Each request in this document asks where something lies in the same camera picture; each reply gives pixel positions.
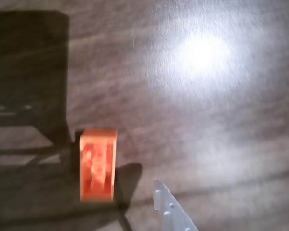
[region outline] white plastic piece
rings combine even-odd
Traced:
[[[191,218],[160,181],[155,180],[154,209],[159,211],[163,231],[199,231]]]

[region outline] white plastic part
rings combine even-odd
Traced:
[[[199,231],[191,218],[160,181],[155,180],[154,209],[159,211],[163,231]]]

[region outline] floor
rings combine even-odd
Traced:
[[[115,201],[79,134],[118,130]],[[289,231],[289,0],[0,0],[0,230]]]

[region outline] wood grain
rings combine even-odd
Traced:
[[[0,155],[37,156],[0,166],[0,230],[158,230],[161,179],[200,231],[289,231],[289,0],[0,0],[32,10],[40,36],[0,50],[0,86],[17,70],[50,94],[27,94],[39,116],[0,119]],[[117,167],[138,163],[107,208],[80,204],[70,171],[85,128],[117,129]]]

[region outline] orange block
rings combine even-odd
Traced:
[[[113,201],[117,131],[87,130],[80,138],[80,200]]]

